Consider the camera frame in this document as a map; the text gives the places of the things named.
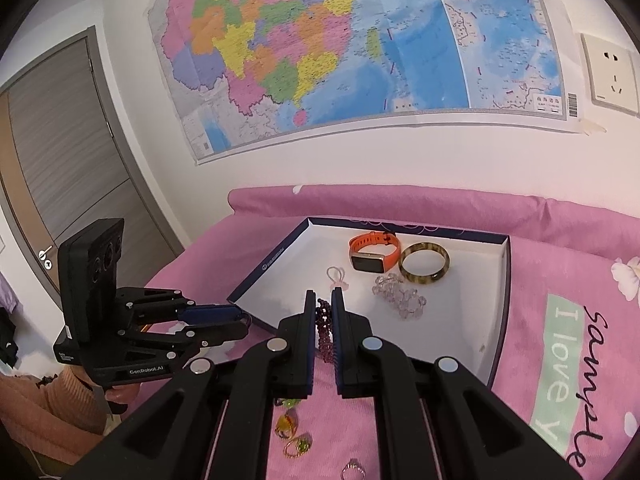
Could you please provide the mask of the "person's left hand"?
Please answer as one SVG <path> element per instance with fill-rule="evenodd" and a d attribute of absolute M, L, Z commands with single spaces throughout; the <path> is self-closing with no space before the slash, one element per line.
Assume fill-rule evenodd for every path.
<path fill-rule="evenodd" d="M 107 407 L 114 415 L 124 414 L 129 405 L 136 400 L 140 391 L 139 384 L 119 385 L 104 390 Z"/>

